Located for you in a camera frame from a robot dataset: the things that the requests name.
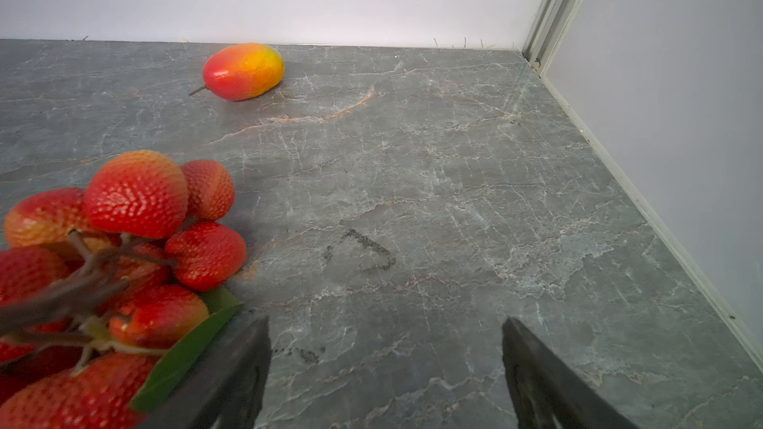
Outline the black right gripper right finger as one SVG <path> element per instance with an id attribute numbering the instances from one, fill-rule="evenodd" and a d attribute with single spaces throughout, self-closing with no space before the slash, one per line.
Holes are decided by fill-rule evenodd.
<path id="1" fill-rule="evenodd" d="M 518 427 L 637 428 L 519 319 L 507 318 L 502 335 L 506 381 Z"/>

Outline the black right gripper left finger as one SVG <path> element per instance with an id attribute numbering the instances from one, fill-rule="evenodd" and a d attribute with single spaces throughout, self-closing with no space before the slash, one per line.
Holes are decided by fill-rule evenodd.
<path id="1" fill-rule="evenodd" d="M 258 316 L 150 413 L 142 428 L 252 428 L 272 361 L 269 317 Z"/>

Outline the red fake strawberry bunch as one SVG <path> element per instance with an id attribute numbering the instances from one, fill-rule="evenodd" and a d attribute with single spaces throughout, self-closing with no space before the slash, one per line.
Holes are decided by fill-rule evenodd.
<path id="1" fill-rule="evenodd" d="M 138 150 L 83 188 L 16 204 L 3 222 L 2 426 L 139 426 L 168 359 L 192 365 L 220 329 L 206 294 L 248 254 L 223 224 L 234 200 L 224 164 Z"/>

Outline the red yellow fake mango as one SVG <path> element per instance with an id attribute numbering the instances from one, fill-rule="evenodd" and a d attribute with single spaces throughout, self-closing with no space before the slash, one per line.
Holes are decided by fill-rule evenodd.
<path id="1" fill-rule="evenodd" d="M 210 91 L 221 99 L 254 99 L 276 87 L 285 74 L 285 61 L 272 47 L 259 43 L 233 45 L 206 61 L 204 85 L 190 92 Z"/>

